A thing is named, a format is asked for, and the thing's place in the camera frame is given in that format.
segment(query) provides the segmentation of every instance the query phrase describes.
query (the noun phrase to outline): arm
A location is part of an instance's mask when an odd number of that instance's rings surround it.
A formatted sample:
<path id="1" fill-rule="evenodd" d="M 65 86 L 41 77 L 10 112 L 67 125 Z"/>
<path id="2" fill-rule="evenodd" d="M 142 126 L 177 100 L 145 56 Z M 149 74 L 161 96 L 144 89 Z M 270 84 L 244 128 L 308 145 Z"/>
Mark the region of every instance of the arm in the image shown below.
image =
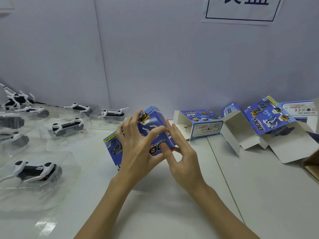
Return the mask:
<path id="1" fill-rule="evenodd" d="M 163 154 L 151 156 L 149 149 L 151 142 L 162 132 L 167 132 L 167 128 L 153 128 L 143 137 L 137 125 L 141 112 L 142 110 L 136 112 L 133 117 L 118 126 L 116 137 L 123 147 L 121 169 L 110 181 L 102 200 L 74 239 L 110 238 L 124 201 L 134 185 L 165 159 Z"/>
<path id="2" fill-rule="evenodd" d="M 219 235 L 225 239 L 258 239 L 244 223 L 242 223 L 221 201 L 215 190 L 209 187 L 200 171 L 197 154 L 184 139 L 181 132 L 166 120 L 166 127 L 178 148 L 174 150 L 182 154 L 177 162 L 166 144 L 162 144 L 163 154 L 168 162 L 175 180 L 185 189 L 199 205 Z"/>

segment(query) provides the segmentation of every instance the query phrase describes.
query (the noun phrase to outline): table surface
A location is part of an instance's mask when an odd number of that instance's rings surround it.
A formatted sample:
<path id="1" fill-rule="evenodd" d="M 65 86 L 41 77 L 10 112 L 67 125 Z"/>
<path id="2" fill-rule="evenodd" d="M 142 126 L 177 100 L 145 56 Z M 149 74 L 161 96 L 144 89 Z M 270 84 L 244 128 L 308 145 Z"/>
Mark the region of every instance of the table surface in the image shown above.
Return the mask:
<path id="1" fill-rule="evenodd" d="M 246 225 L 261 238 L 318 238 L 319 184 L 267 148 L 240 150 L 208 137 Z"/>
<path id="2" fill-rule="evenodd" d="M 45 212 L 0 213 L 1 238 L 75 236 L 117 173 L 103 143 L 111 131 L 95 133 L 93 138 L 59 150 L 72 152 L 82 167 L 61 204 Z M 197 152 L 205 181 L 258 236 L 317 238 L 319 185 L 299 166 L 284 165 L 269 149 L 259 147 L 241 149 L 237 157 L 221 135 L 190 144 Z M 164 237 L 218 238 L 198 206 L 173 179 L 166 161 L 129 194 L 113 238 Z"/>

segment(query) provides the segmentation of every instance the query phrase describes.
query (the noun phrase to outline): forearm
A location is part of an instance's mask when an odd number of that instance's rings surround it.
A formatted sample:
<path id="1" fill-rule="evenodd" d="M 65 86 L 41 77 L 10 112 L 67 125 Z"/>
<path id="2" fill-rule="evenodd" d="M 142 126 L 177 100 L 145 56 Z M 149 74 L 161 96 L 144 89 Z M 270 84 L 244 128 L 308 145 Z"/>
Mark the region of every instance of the forearm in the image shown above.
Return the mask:
<path id="1" fill-rule="evenodd" d="M 100 203 L 74 239 L 109 238 L 131 186 L 114 177 Z"/>
<path id="2" fill-rule="evenodd" d="M 258 239 L 223 203 L 214 189 L 203 185 L 191 194 L 223 239 Z"/>

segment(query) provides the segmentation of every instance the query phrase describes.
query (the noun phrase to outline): sign with chinese characters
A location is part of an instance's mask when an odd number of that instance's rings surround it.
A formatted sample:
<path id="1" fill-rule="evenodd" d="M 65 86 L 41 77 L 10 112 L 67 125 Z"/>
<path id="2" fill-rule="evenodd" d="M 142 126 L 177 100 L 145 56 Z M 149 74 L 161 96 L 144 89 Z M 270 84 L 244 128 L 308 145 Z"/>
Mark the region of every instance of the sign with chinese characters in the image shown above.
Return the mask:
<path id="1" fill-rule="evenodd" d="M 204 23 L 269 25 L 284 0 L 205 0 Z"/>

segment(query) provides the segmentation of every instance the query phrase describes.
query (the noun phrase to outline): hand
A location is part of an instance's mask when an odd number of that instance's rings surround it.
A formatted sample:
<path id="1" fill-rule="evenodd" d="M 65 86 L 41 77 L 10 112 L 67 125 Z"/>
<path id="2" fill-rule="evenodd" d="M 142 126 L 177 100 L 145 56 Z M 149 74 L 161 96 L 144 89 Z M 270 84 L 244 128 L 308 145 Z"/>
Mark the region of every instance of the hand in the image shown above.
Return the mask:
<path id="1" fill-rule="evenodd" d="M 175 124 L 171 126 L 168 120 L 166 120 L 165 125 L 174 142 L 178 145 L 178 148 L 174 147 L 174 151 L 181 153 L 183 157 L 181 161 L 177 162 L 172 151 L 165 143 L 162 144 L 162 152 L 174 179 L 183 189 L 192 195 L 197 189 L 206 186 L 199 168 L 197 153 L 188 144 Z"/>
<path id="2" fill-rule="evenodd" d="M 117 127 L 116 131 L 116 137 L 123 147 L 121 169 L 116 177 L 124 179 L 132 188 L 165 159 L 163 154 L 152 156 L 150 147 L 153 140 L 162 132 L 167 132 L 168 129 L 165 126 L 159 126 L 143 137 L 138 130 L 138 121 L 142 111 L 139 110 L 134 116 L 129 117 L 125 123 Z"/>

